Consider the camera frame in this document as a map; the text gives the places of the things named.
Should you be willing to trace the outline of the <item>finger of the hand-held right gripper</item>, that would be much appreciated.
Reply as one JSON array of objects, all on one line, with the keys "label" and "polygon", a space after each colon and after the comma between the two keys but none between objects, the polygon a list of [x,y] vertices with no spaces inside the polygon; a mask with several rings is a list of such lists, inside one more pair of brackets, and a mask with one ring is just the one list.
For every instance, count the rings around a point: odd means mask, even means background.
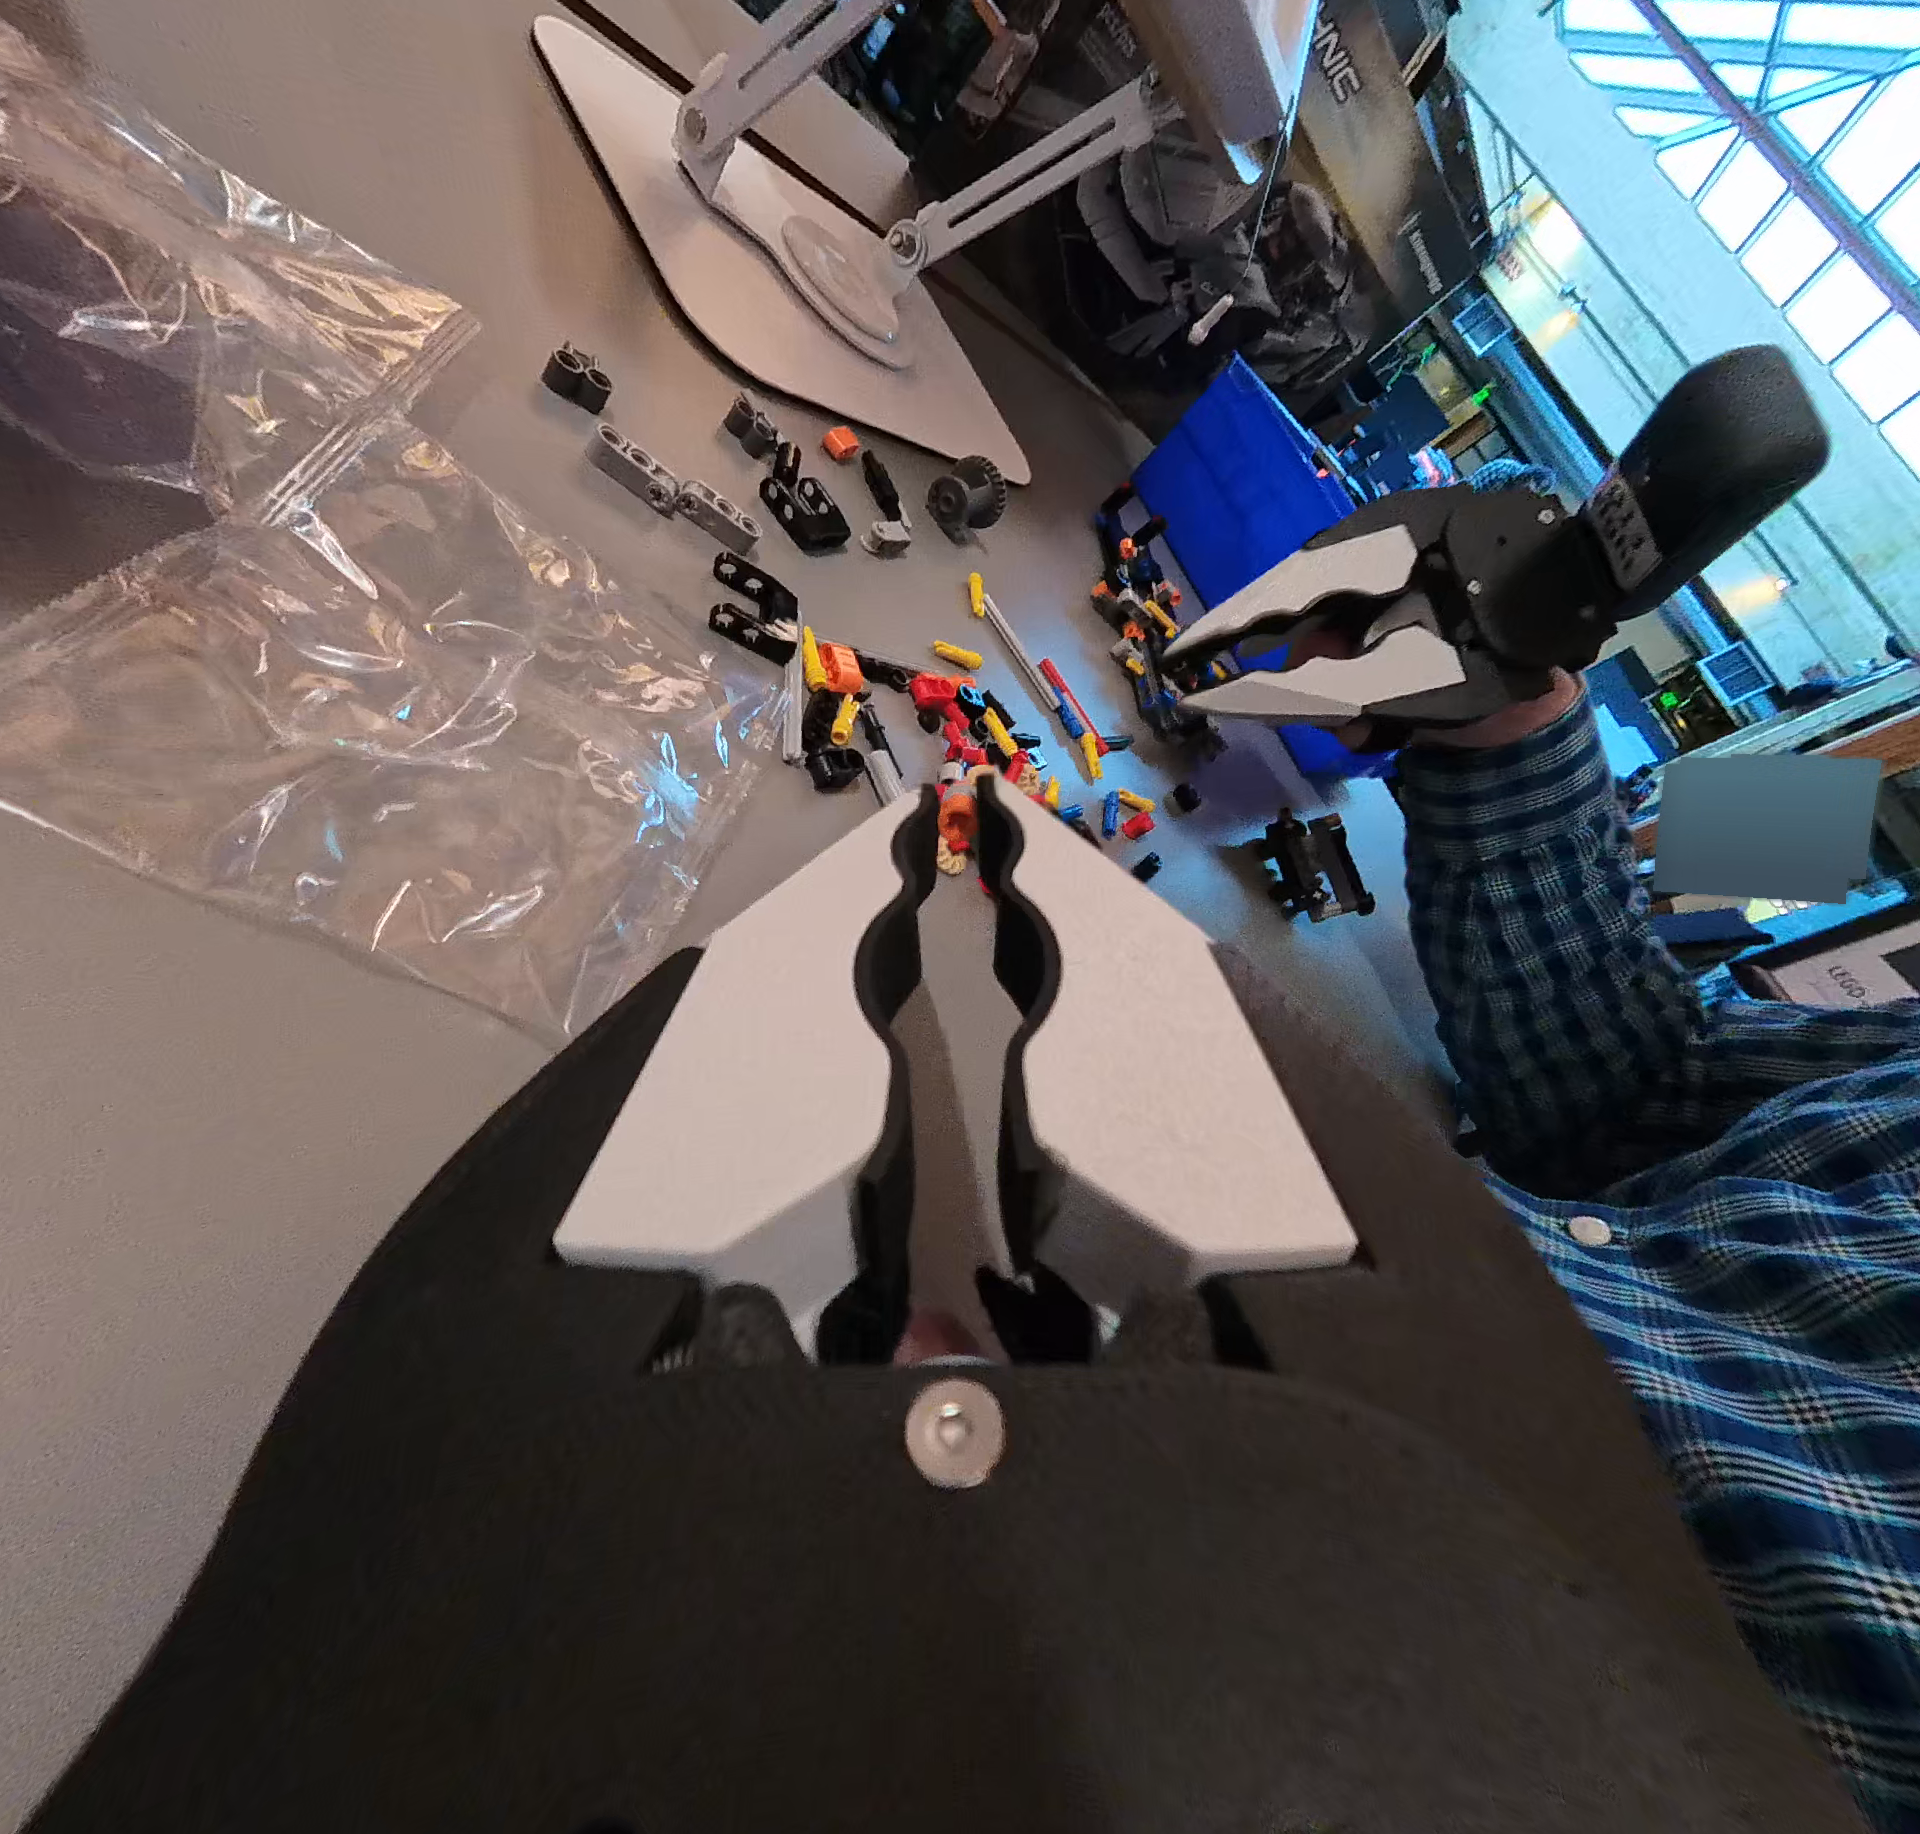
[{"label": "finger of the hand-held right gripper", "polygon": [[1317,656],[1279,670],[1236,676],[1183,697],[1188,715],[1257,724],[1341,727],[1392,702],[1466,684],[1459,652],[1422,624],[1403,624],[1353,656]]},{"label": "finger of the hand-held right gripper", "polygon": [[1403,525],[1294,552],[1201,611],[1165,644],[1162,661],[1168,669],[1188,669],[1247,641],[1285,641],[1317,611],[1343,600],[1392,601],[1410,583],[1418,557],[1418,546]]}]

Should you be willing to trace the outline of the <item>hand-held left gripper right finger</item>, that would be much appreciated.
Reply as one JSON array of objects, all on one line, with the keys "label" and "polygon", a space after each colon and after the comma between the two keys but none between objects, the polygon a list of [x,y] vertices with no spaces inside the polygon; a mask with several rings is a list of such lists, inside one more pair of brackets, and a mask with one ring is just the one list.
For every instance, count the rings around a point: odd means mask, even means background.
[{"label": "hand-held left gripper right finger", "polygon": [[1357,1268],[1213,939],[1001,779],[974,800],[1017,1015],[996,1144],[1011,1270],[975,1275],[999,1340],[1093,1341],[1144,1299]]}]

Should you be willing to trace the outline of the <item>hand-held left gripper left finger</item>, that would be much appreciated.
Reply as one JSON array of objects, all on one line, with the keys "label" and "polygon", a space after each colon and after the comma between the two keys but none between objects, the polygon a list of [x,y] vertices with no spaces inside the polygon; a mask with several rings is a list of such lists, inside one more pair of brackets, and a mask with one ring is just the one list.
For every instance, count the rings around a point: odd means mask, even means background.
[{"label": "hand-held left gripper left finger", "polygon": [[935,791],[903,792],[691,953],[552,1235],[564,1264],[754,1286],[819,1360],[893,1354],[915,1186],[896,1017],[937,817]]}]

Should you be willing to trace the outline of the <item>person's right forearm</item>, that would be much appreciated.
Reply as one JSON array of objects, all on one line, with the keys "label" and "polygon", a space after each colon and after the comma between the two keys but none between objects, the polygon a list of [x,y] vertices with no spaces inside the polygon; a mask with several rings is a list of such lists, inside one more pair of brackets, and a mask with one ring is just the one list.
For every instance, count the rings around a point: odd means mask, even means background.
[{"label": "person's right forearm", "polygon": [[1648,926],[1583,684],[1410,742],[1407,929],[1481,1157],[1583,1199],[1679,1150],[1708,1010]]}]

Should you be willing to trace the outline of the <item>long multicolour lego chassis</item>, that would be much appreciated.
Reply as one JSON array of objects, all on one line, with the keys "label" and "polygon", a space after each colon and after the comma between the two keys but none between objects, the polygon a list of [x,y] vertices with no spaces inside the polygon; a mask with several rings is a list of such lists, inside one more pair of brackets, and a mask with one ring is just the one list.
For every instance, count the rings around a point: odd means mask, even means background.
[{"label": "long multicolour lego chassis", "polygon": [[1139,719],[1155,740],[1192,762],[1216,760],[1226,745],[1216,723],[1188,711],[1184,689],[1165,673],[1165,649],[1179,635],[1183,600],[1160,560],[1165,519],[1124,479],[1095,506],[1091,530],[1099,554],[1091,605],[1112,631],[1110,660],[1126,678]]}]

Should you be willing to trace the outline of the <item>small black lego assembly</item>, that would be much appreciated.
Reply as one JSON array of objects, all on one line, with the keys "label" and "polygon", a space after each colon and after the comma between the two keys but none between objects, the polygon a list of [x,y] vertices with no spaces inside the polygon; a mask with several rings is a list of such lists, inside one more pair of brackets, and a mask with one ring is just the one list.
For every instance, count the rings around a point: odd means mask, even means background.
[{"label": "small black lego assembly", "polygon": [[1359,877],[1338,814],[1302,817],[1279,808],[1247,849],[1270,873],[1267,893],[1287,920],[1324,924],[1370,915],[1379,906]]}]

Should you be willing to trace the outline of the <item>dark grey lego gear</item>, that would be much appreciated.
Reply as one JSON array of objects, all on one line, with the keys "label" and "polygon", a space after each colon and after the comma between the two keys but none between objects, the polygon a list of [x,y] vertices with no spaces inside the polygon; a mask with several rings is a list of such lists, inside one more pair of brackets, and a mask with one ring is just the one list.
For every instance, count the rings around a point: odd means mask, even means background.
[{"label": "dark grey lego gear", "polygon": [[991,458],[966,455],[931,479],[924,506],[933,525],[962,546],[1005,516],[1008,496],[1008,482]]}]

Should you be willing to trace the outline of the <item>black lego set box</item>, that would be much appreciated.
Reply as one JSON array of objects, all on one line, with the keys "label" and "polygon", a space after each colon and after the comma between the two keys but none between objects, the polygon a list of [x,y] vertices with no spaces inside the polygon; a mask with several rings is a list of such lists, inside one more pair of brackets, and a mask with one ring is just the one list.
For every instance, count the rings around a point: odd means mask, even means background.
[{"label": "black lego set box", "polygon": [[[1447,66],[1459,0],[1318,0],[1290,139],[1252,181],[1178,114],[961,259],[1146,430],[1230,355],[1300,419],[1486,259]],[[873,99],[924,199],[948,197],[1146,71],[1120,0],[907,0]]]}]

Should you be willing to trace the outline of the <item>black angled lego piece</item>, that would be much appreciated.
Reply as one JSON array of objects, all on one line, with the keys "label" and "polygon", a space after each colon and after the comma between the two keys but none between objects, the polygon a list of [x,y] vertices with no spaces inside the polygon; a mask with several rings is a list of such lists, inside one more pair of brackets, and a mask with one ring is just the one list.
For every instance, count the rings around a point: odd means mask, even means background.
[{"label": "black angled lego piece", "polygon": [[803,469],[799,443],[776,440],[757,492],[776,525],[805,555],[818,557],[845,550],[851,525],[818,477]]}]

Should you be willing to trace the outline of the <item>blue storage bin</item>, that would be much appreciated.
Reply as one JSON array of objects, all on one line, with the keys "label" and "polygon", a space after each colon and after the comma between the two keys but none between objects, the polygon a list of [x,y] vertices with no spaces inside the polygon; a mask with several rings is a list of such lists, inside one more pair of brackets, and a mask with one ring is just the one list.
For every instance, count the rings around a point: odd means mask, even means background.
[{"label": "blue storage bin", "polygon": [[1317,447],[1264,380],[1230,355],[1132,469],[1131,487],[1147,514],[1165,520],[1199,610],[1221,605],[1370,504],[1317,458]]}]

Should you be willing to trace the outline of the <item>large empty clear bag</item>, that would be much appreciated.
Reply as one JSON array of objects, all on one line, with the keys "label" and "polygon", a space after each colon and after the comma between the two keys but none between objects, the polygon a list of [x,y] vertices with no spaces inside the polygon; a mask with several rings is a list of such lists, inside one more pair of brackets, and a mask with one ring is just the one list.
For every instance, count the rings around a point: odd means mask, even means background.
[{"label": "large empty clear bag", "polygon": [[399,417],[5,633],[5,811],[560,1047],[774,750],[766,666]]}]

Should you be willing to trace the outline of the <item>black framed task sign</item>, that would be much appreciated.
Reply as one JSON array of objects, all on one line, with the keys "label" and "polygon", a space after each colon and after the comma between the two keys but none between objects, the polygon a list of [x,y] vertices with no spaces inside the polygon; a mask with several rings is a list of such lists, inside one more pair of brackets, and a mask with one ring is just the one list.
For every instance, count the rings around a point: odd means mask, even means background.
[{"label": "black framed task sign", "polygon": [[1729,969],[1740,987],[1763,1000],[1801,1008],[1881,1008],[1918,996],[1918,911],[1846,920],[1777,944]]}]

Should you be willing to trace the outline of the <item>white book stand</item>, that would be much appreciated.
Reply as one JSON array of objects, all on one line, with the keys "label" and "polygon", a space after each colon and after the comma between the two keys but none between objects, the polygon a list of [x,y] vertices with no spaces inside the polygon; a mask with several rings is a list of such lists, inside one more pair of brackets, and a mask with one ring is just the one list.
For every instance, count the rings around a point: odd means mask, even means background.
[{"label": "white book stand", "polygon": [[1014,487],[1017,438],[922,277],[1168,114],[1226,175],[1290,139],[1318,0],[1120,0],[1147,68],[945,199],[878,235],[774,168],[749,133],[893,0],[783,0],[684,96],[544,15],[535,56],[698,336],[757,387]]}]

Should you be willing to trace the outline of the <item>person's plaid shirt torso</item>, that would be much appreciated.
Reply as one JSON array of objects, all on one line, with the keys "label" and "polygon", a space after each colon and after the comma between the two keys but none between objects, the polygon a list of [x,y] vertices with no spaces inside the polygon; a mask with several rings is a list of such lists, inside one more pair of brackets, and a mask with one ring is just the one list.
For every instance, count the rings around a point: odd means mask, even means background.
[{"label": "person's plaid shirt torso", "polygon": [[1915,1829],[1915,1004],[1499,991],[1449,1042],[1746,1648],[1864,1818]]}]

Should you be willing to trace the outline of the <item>black lego frame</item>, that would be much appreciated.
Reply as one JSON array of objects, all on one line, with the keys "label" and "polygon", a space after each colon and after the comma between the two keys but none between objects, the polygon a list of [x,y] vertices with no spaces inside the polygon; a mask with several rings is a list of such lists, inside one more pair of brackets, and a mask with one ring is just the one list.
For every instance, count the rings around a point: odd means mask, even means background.
[{"label": "black lego frame", "polygon": [[787,666],[800,647],[800,605],[793,591],[730,550],[713,555],[712,575],[729,592],[729,601],[710,610],[710,631],[774,666]]}]

